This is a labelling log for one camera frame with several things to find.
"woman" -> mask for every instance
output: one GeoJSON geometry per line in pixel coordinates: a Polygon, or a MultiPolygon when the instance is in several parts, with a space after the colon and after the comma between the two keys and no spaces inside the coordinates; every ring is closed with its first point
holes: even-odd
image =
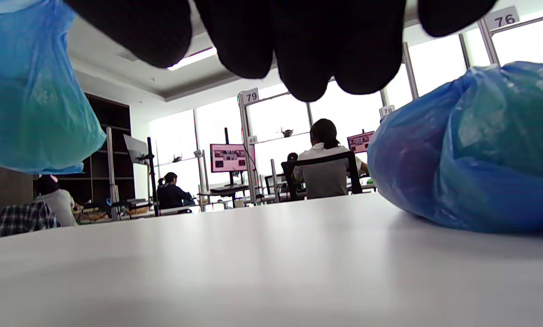
{"type": "Polygon", "coordinates": [[[159,180],[157,198],[161,210],[180,208],[183,206],[183,201],[193,200],[188,192],[183,191],[177,186],[177,174],[172,172],[159,180]]]}
{"type": "Polygon", "coordinates": [[[55,214],[62,227],[78,226],[74,218],[74,199],[70,192],[59,187],[58,179],[52,175],[43,175],[35,181],[35,188],[39,196],[34,202],[45,202],[55,214]]]}
{"type": "MultiPolygon", "coordinates": [[[[336,139],[336,126],[331,120],[320,119],[310,129],[311,149],[304,151],[298,156],[298,161],[316,159],[350,151],[340,145],[336,139]]],[[[302,167],[294,168],[294,178],[304,180],[307,188],[307,198],[322,198],[336,195],[348,194],[346,190],[346,169],[340,162],[326,162],[318,165],[305,166],[306,173],[302,167]]],[[[356,169],[358,174],[368,173],[366,163],[356,157],[356,169]]]]}

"black glove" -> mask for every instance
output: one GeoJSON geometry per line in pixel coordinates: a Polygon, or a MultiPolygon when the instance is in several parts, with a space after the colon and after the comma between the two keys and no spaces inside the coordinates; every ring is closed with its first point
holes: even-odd
{"type": "MultiPolygon", "coordinates": [[[[423,29],[454,33],[497,0],[419,0],[423,29]]],[[[168,68],[190,45],[187,0],[66,0],[80,16],[141,60],[168,68]]],[[[316,101],[334,76],[351,94],[385,87],[402,61],[405,0],[195,0],[221,63],[247,79],[269,72],[296,99],[316,101]]]]}

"plaid shirt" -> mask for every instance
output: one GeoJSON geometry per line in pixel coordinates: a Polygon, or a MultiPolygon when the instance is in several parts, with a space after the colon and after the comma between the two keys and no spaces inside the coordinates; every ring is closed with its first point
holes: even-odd
{"type": "Polygon", "coordinates": [[[8,205],[1,211],[0,238],[55,227],[58,221],[45,202],[8,205]]]}

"computer monitor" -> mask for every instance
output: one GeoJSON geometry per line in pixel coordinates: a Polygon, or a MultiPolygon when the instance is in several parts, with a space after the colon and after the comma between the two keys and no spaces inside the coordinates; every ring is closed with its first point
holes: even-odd
{"type": "MultiPolygon", "coordinates": [[[[255,165],[255,146],[249,146],[252,153],[252,164],[255,165]]],[[[247,170],[250,160],[243,144],[211,144],[211,172],[241,172],[247,170]]]]}
{"type": "Polygon", "coordinates": [[[147,143],[139,139],[133,139],[126,134],[124,134],[124,142],[126,143],[126,149],[128,149],[130,160],[132,160],[133,164],[147,165],[147,160],[142,159],[148,155],[147,143]]]}
{"type": "Polygon", "coordinates": [[[354,153],[366,152],[373,134],[375,131],[348,137],[348,149],[354,153]]]}

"dark sweater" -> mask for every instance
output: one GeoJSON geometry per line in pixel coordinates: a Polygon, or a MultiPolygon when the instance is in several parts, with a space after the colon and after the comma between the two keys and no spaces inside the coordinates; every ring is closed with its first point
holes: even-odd
{"type": "Polygon", "coordinates": [[[183,200],[191,200],[191,195],[174,184],[161,185],[157,188],[160,209],[172,209],[183,206],[183,200]]]}

